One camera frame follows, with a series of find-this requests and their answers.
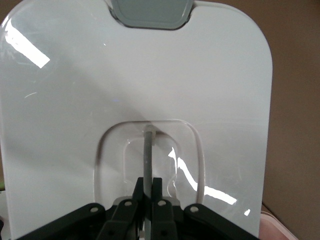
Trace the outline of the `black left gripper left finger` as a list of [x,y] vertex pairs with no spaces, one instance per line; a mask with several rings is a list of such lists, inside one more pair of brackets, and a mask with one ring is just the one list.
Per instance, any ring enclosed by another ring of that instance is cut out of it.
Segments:
[[136,240],[143,199],[144,179],[139,177],[132,196],[118,198],[111,208],[89,203],[16,240]]

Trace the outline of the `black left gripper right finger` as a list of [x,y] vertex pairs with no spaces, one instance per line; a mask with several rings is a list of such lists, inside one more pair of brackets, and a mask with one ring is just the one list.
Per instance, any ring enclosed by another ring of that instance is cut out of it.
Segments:
[[152,181],[151,199],[151,240],[260,240],[203,204],[182,209],[163,196],[160,177]]

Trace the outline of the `grey translucent lid handle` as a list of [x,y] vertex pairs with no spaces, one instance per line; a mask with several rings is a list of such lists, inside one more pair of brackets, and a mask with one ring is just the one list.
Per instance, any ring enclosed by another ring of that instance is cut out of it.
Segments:
[[151,240],[152,233],[152,149],[156,137],[156,128],[149,124],[143,130],[143,193],[145,195],[145,215],[144,215],[144,239]]

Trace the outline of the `white plastic box lid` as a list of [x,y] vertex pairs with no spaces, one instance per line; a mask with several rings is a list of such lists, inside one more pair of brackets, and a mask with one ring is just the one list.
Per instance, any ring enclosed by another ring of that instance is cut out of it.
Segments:
[[272,56],[258,25],[196,1],[176,30],[130,28],[110,0],[23,0],[0,25],[0,144],[12,239],[152,171],[258,235]]

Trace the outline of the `grey lid latch clip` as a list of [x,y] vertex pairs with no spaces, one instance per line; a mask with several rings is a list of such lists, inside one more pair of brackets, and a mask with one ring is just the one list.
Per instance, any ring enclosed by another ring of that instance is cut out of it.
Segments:
[[113,15],[131,28],[176,30],[189,19],[194,0],[111,0]]

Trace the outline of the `pink container edge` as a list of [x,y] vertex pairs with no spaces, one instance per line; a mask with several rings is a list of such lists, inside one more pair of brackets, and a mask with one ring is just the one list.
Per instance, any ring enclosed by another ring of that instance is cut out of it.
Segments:
[[266,211],[260,213],[260,240],[298,240],[275,216]]

